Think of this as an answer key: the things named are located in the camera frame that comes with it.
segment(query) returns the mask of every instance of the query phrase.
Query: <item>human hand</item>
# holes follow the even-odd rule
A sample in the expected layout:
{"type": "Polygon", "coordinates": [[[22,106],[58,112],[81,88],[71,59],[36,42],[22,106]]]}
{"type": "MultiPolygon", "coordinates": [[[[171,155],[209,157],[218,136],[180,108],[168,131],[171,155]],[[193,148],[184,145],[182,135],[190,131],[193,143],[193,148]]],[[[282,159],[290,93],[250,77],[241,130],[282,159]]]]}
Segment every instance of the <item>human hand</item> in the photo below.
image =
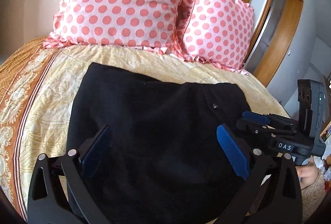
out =
{"type": "Polygon", "coordinates": [[[314,157],[311,156],[306,165],[296,166],[297,176],[301,177],[300,187],[304,189],[315,182],[318,176],[318,169],[315,165],[314,157]]]}

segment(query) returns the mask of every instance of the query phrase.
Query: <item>black fabric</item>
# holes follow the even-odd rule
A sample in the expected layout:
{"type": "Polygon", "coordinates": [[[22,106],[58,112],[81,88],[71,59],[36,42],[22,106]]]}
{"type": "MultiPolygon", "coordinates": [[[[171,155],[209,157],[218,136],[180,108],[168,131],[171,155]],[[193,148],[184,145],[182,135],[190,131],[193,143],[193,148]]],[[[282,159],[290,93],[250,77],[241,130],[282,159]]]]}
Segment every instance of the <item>black fabric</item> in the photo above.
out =
{"type": "MultiPolygon", "coordinates": [[[[217,218],[243,179],[235,175],[216,139],[250,110],[235,84],[160,82],[93,63],[72,106],[67,150],[111,126],[108,156],[89,191],[111,223],[207,223],[217,218]]],[[[77,207],[70,196],[75,213],[77,207]]]]}

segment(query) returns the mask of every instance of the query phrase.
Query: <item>metal screw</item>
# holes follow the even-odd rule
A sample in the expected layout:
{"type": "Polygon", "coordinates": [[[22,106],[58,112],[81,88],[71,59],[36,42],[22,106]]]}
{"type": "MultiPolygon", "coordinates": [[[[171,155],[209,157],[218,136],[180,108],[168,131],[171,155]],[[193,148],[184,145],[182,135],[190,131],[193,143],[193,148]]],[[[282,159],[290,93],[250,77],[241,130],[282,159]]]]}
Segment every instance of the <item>metal screw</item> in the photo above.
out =
{"type": "Polygon", "coordinates": [[[285,159],[291,159],[292,156],[291,156],[291,154],[289,154],[289,153],[285,153],[285,154],[284,154],[284,158],[285,158],[285,159]]]}
{"type": "Polygon", "coordinates": [[[68,151],[68,155],[69,155],[70,157],[75,156],[76,153],[77,153],[77,150],[76,150],[76,149],[70,149],[70,150],[68,151]]]}
{"type": "Polygon", "coordinates": [[[260,149],[253,149],[253,154],[256,156],[260,156],[262,154],[262,151],[260,149]]]}
{"type": "Polygon", "coordinates": [[[38,156],[38,160],[42,161],[44,158],[46,158],[46,154],[42,153],[38,156]]]}

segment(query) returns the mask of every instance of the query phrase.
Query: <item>black pants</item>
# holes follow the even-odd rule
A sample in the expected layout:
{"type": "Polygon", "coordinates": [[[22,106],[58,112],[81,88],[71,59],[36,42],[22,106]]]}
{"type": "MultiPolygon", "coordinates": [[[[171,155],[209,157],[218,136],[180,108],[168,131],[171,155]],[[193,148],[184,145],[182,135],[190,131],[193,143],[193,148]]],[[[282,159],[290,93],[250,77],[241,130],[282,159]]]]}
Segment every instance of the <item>black pants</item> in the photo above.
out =
{"type": "MultiPolygon", "coordinates": [[[[87,185],[111,223],[203,224],[217,218],[243,179],[216,139],[250,110],[237,85],[165,83],[92,63],[75,97],[67,150],[111,126],[108,154],[87,185]]],[[[74,211],[79,214],[70,196],[74,211]]]]}

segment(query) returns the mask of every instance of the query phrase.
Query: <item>pillow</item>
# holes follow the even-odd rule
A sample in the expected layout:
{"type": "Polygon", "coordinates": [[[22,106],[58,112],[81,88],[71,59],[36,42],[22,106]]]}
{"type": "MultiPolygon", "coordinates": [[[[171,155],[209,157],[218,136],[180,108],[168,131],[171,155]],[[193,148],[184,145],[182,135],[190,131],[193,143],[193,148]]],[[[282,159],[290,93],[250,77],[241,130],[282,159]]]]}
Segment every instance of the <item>pillow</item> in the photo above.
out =
{"type": "Polygon", "coordinates": [[[249,48],[254,9],[241,0],[183,0],[175,55],[241,70],[249,48]]]}
{"type": "Polygon", "coordinates": [[[181,0],[61,0],[45,48],[116,44],[164,53],[181,0]]]}

